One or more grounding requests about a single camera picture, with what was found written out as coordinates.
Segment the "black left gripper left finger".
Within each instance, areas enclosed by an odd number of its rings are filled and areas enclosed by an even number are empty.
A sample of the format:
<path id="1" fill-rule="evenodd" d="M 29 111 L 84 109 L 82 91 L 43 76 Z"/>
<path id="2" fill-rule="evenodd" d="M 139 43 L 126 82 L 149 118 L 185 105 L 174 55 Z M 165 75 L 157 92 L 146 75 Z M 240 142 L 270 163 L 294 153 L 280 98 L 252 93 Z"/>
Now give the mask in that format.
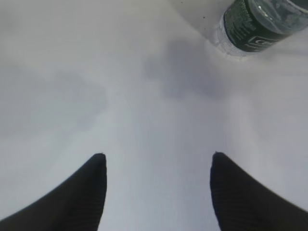
<path id="1" fill-rule="evenodd" d="M 93 155 L 67 180 L 0 222 L 2 231 L 96 231 L 107 191 L 106 156 Z"/>

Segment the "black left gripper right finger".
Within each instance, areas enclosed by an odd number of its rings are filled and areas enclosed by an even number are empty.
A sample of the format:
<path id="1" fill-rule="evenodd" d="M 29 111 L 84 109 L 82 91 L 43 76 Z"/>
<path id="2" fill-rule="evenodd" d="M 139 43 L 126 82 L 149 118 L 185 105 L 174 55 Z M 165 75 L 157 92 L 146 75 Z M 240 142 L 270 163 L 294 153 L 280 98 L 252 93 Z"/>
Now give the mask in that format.
<path id="1" fill-rule="evenodd" d="M 210 169 L 212 205 L 222 231 L 306 231 L 308 213 L 259 183 L 224 153 Z"/>

